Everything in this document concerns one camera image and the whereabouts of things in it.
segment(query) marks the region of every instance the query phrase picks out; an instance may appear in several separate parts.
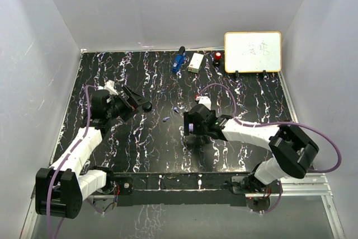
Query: whiteboard frame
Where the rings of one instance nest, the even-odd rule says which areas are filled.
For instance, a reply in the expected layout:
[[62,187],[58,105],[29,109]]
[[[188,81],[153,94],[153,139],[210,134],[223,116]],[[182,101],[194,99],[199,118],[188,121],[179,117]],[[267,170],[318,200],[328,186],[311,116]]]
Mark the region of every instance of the whiteboard frame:
[[[280,34],[280,69],[279,70],[265,70],[266,72],[280,72],[282,70],[282,34],[279,31],[263,31],[263,32],[227,32],[224,36],[224,51],[225,51],[225,71],[227,73],[235,73],[235,71],[228,72],[226,70],[226,35],[227,34],[254,34],[254,33],[279,33]],[[262,73],[263,71],[239,71],[239,73]]]

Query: white box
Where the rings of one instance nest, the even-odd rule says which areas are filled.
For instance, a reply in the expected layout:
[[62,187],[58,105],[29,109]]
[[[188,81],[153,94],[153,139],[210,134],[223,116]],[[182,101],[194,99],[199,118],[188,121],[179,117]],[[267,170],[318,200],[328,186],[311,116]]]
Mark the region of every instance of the white box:
[[202,55],[200,53],[194,53],[191,58],[190,64],[188,66],[188,70],[193,73],[199,72],[201,61],[202,61],[203,57],[204,57],[204,55]]

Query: whiteboard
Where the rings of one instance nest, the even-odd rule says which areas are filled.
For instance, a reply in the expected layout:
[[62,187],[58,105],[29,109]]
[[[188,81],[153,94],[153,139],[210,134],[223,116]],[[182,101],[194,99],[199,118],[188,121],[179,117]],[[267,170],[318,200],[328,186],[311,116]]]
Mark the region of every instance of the whiteboard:
[[229,32],[225,34],[225,71],[281,71],[280,32]]

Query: floor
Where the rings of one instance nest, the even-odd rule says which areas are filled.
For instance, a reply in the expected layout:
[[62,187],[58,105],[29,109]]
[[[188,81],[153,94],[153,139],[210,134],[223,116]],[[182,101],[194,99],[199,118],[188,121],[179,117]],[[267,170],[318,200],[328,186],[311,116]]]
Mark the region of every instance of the floor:
[[[54,230],[57,222],[53,220]],[[333,239],[320,196],[284,196],[260,217],[228,205],[137,205],[101,217],[87,203],[76,219],[65,219],[58,239]],[[31,239],[47,239],[41,215]]]

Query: white wall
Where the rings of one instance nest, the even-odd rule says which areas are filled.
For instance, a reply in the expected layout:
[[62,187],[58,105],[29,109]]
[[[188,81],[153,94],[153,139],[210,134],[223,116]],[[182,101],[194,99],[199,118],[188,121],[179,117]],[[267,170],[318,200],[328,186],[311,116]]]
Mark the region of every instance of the white wall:
[[18,238],[80,51],[53,0],[0,0],[0,237]]
[[[282,64],[302,123],[324,131],[342,151],[342,166],[328,174],[347,238],[357,238],[358,0],[305,0],[284,38]],[[320,143],[318,168],[335,164]]]
[[54,0],[79,47],[90,51],[223,46],[228,31],[284,35],[302,1]]

